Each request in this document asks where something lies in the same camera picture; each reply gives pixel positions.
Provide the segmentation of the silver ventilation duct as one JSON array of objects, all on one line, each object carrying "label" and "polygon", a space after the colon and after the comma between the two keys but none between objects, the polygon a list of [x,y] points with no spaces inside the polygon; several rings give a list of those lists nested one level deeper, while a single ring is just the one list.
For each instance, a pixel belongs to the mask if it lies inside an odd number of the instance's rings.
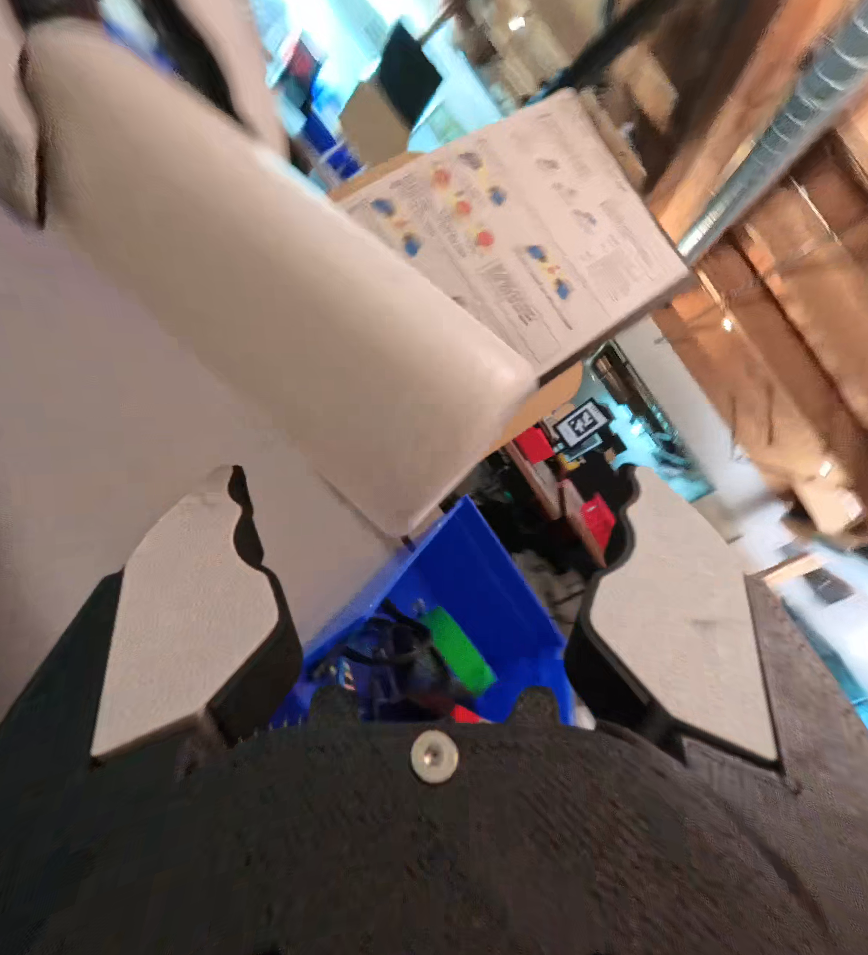
[{"label": "silver ventilation duct", "polygon": [[868,92],[868,1],[861,3],[805,71],[789,98],[678,243],[696,265],[805,151]]}]

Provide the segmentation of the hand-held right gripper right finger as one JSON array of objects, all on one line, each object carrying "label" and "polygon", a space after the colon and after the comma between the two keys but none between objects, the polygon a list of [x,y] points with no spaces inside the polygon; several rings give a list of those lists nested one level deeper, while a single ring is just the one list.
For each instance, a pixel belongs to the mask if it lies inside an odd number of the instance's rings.
[{"label": "hand-held right gripper right finger", "polygon": [[564,654],[597,729],[684,760],[697,742],[781,767],[770,692],[739,556],[654,471],[619,472],[619,550],[594,573]]}]

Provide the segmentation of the beige and black divider panel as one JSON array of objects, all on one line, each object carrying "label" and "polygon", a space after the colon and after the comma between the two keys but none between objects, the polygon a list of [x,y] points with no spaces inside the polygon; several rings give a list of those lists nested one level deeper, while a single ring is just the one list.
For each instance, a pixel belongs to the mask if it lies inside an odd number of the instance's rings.
[{"label": "beige and black divider panel", "polygon": [[340,113],[341,134],[360,165],[378,166],[407,151],[442,81],[419,40],[398,20],[374,72],[357,84]]}]

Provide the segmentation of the blue plastic bin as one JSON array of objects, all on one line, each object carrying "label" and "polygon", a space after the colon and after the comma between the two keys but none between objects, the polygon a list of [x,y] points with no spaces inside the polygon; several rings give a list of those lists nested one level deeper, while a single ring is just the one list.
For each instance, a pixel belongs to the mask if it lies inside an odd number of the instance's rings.
[{"label": "blue plastic bin", "polygon": [[[419,618],[441,606],[497,675],[483,696],[468,695]],[[521,693],[541,687],[555,719],[575,723],[564,666],[566,640],[469,497],[401,550],[318,632],[272,728],[308,720],[312,699],[340,686],[359,715],[375,722],[433,722],[455,705],[485,722],[505,721]]]}]

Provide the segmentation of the black metal pole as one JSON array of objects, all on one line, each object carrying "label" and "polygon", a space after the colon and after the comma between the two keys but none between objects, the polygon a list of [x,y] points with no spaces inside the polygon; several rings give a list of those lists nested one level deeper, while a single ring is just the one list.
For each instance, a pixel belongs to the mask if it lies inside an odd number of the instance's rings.
[{"label": "black metal pole", "polygon": [[653,30],[676,4],[676,1],[634,2],[612,20],[606,30],[588,42],[571,64],[539,89],[531,102],[542,101],[561,90],[579,91],[595,86],[609,65]]}]

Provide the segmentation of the red plastic bin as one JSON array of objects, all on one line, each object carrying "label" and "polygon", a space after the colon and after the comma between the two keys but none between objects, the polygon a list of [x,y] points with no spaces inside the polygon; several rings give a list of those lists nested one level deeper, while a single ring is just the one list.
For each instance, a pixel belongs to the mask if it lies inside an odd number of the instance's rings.
[{"label": "red plastic bin", "polygon": [[600,493],[595,493],[590,498],[584,499],[579,506],[579,517],[598,548],[605,553],[617,522],[606,498]]}]

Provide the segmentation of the red plastic piece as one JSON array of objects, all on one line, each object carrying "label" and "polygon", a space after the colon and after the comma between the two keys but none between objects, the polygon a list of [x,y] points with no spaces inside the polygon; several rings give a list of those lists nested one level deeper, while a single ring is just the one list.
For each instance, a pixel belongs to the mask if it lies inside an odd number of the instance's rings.
[{"label": "red plastic piece", "polygon": [[542,423],[526,428],[512,439],[512,444],[532,466],[553,460],[556,456],[547,427]]}]

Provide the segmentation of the small fiducial marker sign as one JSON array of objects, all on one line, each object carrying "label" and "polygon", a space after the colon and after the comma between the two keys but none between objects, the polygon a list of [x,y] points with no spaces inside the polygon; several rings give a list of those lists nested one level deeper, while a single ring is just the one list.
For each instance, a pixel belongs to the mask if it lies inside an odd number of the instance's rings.
[{"label": "small fiducial marker sign", "polygon": [[555,421],[552,430],[564,447],[573,450],[599,436],[610,422],[608,409],[603,408],[595,399],[589,398]]}]

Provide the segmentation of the green toy block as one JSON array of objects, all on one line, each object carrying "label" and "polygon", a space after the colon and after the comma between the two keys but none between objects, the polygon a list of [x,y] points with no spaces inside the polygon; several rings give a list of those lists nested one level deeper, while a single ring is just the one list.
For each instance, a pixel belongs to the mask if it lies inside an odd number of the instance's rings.
[{"label": "green toy block", "polygon": [[419,622],[429,630],[434,648],[468,695],[479,698],[495,685],[494,670],[447,610],[434,607]]}]

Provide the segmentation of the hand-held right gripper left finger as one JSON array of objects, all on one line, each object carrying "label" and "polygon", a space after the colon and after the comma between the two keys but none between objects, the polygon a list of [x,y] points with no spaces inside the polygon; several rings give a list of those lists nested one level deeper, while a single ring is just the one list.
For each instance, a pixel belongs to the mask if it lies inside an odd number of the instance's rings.
[{"label": "hand-held right gripper left finger", "polygon": [[246,473],[212,471],[149,529],[121,575],[95,761],[171,735],[231,746],[262,730],[303,651],[265,565]]}]

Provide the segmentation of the white cylinder with black cap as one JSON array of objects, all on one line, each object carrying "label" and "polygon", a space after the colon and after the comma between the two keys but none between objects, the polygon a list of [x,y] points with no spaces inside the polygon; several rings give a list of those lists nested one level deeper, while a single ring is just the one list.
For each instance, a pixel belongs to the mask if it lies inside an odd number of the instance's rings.
[{"label": "white cylinder with black cap", "polygon": [[95,2],[12,2],[37,207],[398,538],[534,390],[512,347],[185,82]]}]

